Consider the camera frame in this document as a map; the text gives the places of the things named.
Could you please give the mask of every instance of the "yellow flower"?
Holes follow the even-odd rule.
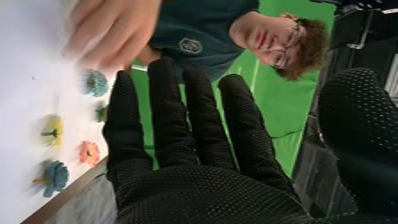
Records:
[[[48,117],[46,128],[41,137],[50,146],[60,147],[64,144],[64,121],[57,115]]]

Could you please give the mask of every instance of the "small toy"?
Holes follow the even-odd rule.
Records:
[[[96,120],[98,122],[106,122],[106,113],[108,113],[108,106],[103,103],[98,104],[96,108]]]
[[[42,141],[50,146],[60,147],[64,144],[64,121],[57,115],[48,117],[46,128],[41,132]]]
[[[34,183],[42,183],[46,185],[42,196],[50,198],[53,192],[62,192],[66,188],[66,183],[69,179],[69,171],[64,163],[55,161],[50,163],[42,178],[34,179]]]
[[[87,163],[92,167],[99,161],[99,149],[92,142],[83,141],[80,145],[80,162]]]
[[[103,73],[92,69],[85,73],[85,94],[101,97],[108,92],[108,80]]]

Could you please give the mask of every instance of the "blue flower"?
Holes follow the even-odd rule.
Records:
[[[64,190],[69,179],[69,171],[62,162],[58,161],[51,162],[44,171],[44,179],[46,179],[46,189],[42,196],[50,198],[53,196],[53,192],[55,191],[60,192]]]
[[[103,73],[92,69],[87,70],[85,74],[85,94],[101,97],[108,92],[108,80]]]

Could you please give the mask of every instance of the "white surface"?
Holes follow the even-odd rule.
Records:
[[[103,124],[94,108],[103,98],[82,95],[82,75],[60,55],[67,35],[64,18],[69,0],[0,0],[0,223],[19,223],[50,199],[42,187],[42,161],[60,160],[69,167],[69,183],[89,170],[78,161],[83,140],[98,143],[101,158],[106,146]],[[46,115],[64,119],[64,146],[41,143]]]

